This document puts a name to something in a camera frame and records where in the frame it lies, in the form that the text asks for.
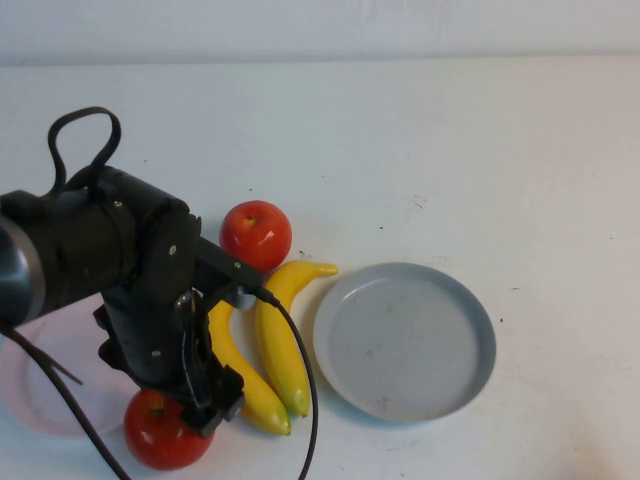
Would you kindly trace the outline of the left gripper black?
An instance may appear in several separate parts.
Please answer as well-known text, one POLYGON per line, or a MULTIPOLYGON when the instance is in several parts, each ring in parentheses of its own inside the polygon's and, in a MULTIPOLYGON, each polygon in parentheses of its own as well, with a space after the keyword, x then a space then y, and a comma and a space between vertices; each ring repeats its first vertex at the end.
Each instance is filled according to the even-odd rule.
POLYGON ((244 404, 242 376, 213 352, 202 296, 187 288, 170 301, 125 287, 102 294, 94 312, 108 340, 100 358, 142 389, 182 407, 181 420, 202 438, 232 420, 244 404))

